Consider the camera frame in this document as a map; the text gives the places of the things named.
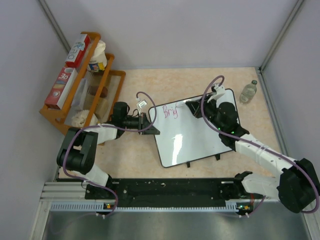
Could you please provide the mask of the white whiteboard black frame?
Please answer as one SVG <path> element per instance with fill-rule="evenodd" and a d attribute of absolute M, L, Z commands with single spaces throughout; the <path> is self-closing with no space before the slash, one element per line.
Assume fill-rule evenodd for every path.
<path fill-rule="evenodd" d="M 150 120 L 155 119 L 153 126 L 160 131 L 160 135 L 155 135 L 154 138 L 160 163 L 164 168 L 232 150 L 221 142 L 219 134 L 203 118 L 194 117 L 186 105 L 176 107 L 177 102 L 192 98 L 201 96 L 157 105 L 148 110 Z"/>

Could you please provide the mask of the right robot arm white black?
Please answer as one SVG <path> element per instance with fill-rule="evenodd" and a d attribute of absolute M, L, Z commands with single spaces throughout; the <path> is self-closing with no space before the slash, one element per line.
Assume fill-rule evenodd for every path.
<path fill-rule="evenodd" d="M 217 104 L 212 97 L 203 97 L 185 104 L 195 118 L 202 118 L 218 133 L 225 146 L 252 158 L 272 173 L 271 177 L 252 172 L 240 174 L 240 181 L 233 185 L 237 197 L 245 198 L 250 193 L 268 196 L 293 213 L 308 213 L 305 208 L 312 202 L 315 207 L 309 212 L 319 209 L 320 181 L 311 161 L 282 155 L 258 141 L 238 123 L 238 112 L 230 102 Z"/>

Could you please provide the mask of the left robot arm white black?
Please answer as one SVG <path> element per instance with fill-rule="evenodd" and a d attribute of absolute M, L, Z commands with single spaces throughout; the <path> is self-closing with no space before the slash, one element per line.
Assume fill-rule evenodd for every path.
<path fill-rule="evenodd" d="M 58 166 L 76 173 L 82 180 L 96 184 L 96 192 L 102 198 L 109 198 L 114 191 L 110 176 L 95 164 L 96 150 L 99 144 L 120 138 L 124 132 L 139 133 L 140 135 L 159 135 L 160 131 L 153 126 L 155 120 L 149 121 L 142 108 L 147 105 L 140 100 L 136 105 L 136 115 L 129 115 L 126 102 L 116 102 L 110 121 L 103 124 L 68 129 L 58 152 Z"/>

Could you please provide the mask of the pink capped whiteboard marker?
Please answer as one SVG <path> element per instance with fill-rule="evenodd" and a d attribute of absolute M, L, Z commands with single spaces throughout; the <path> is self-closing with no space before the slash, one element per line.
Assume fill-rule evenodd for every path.
<path fill-rule="evenodd" d="M 186 105 L 186 102 L 187 102 L 187 100 L 178 101 L 178 102 L 175 104 L 175 106 L 176 106 L 177 108 L 183 107 L 183 106 Z"/>

